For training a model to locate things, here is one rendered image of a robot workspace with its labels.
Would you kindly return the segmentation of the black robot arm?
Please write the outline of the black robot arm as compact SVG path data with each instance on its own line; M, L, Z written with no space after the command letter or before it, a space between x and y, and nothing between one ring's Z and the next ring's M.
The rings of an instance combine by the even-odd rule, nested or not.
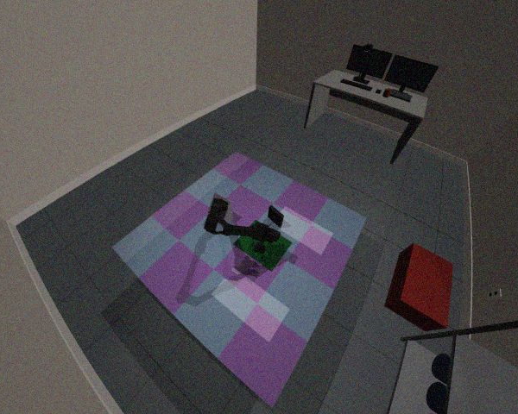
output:
M255 225L250 227L245 226L237 226L231 225L227 223L221 216L221 210L225 211L228 203L223 199L214 198L212 201L212 206L210 209L210 213L207 215L207 219L205 222L205 229L207 232L212 233L213 235L241 235L241 236L250 236L258 241L267 241L267 242L278 242L281 232L269 228L264 223L256 222ZM224 225L223 231L215 231L218 220Z

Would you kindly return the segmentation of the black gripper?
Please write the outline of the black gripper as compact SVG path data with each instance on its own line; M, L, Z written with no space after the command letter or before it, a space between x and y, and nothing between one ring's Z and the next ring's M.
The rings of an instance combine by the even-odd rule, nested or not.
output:
M264 242L265 241L259 241L260 242L260 245L255 245L255 253L259 253L259 254L265 254L265 246L263 246Z

